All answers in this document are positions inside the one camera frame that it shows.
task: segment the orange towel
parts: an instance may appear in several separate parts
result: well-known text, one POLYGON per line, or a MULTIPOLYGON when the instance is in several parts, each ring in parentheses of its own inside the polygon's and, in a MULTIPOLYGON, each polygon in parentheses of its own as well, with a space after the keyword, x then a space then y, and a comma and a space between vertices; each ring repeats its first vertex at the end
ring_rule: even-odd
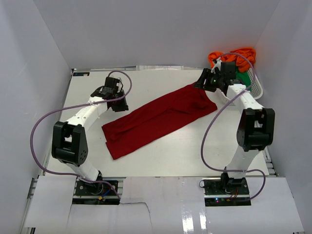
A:
MULTIPOLYGON (((231 53, 238 53, 244 57, 246 57, 249 62, 251 62, 252 65, 255 63, 255 50, 251 47, 244 47, 237 50, 230 51, 231 53)), ((208 55, 208 61, 211 65, 211 67, 214 66, 213 59, 218 58, 220 55, 222 55, 222 52, 212 52, 208 55)), ((221 57, 221 60, 224 62, 236 62, 236 66, 238 67, 239 72, 247 72, 250 68, 250 65, 243 59, 242 57, 239 57, 237 55, 225 55, 221 57)))

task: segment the plastic basket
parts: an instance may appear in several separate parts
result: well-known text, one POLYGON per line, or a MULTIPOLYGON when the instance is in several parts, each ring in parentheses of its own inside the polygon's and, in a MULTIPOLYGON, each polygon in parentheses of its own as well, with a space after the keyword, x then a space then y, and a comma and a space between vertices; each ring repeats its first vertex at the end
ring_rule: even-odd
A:
MULTIPOLYGON (((253 70, 251 68, 249 68, 249 70, 247 71, 249 78, 251 80, 251 82, 253 82, 254 77, 253 77, 253 70)), ((219 89, 217 89, 216 91, 218 93, 218 96, 220 97, 221 101, 226 104, 227 102, 230 101, 230 99, 228 99, 223 92, 221 92, 219 89)), ((250 90, 250 94, 253 96, 254 99, 259 99, 261 98, 261 96, 263 95, 263 89, 262 86, 258 80, 257 75, 255 74, 255 83, 254 85, 251 87, 250 90)))

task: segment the gray wall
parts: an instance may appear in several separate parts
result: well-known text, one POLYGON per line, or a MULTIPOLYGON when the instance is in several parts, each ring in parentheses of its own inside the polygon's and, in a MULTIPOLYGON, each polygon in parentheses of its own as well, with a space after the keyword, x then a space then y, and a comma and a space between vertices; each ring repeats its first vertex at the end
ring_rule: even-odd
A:
MULTIPOLYGON (((16 234, 39 172, 29 135, 39 117, 61 106, 70 69, 32 0, 0 0, 0 35, 0 233, 16 234)), ((36 134, 41 162, 55 120, 36 134)))
POLYGON ((34 0, 71 68, 206 67, 255 46, 279 0, 34 0))
POLYGON ((282 0, 256 45, 256 71, 264 88, 260 101, 276 111, 270 155, 277 172, 286 176, 308 234, 312 233, 311 22, 311 1, 282 0))

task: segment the dark red towel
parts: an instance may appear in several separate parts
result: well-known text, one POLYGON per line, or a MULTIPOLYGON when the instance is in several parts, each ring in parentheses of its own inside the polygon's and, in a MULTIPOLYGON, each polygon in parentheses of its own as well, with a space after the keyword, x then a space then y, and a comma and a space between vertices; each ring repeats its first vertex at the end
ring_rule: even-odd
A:
POLYGON ((107 148, 118 159, 216 109, 205 91, 187 85, 103 125, 107 148))

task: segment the blue wire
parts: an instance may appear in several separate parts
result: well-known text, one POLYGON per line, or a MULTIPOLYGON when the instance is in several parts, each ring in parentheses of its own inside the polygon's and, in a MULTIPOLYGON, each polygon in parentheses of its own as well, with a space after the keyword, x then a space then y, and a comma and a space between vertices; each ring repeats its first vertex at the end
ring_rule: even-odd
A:
POLYGON ((106 193, 104 193, 104 194, 102 195, 102 197, 104 198, 109 192, 110 192, 110 190, 108 190, 106 193))

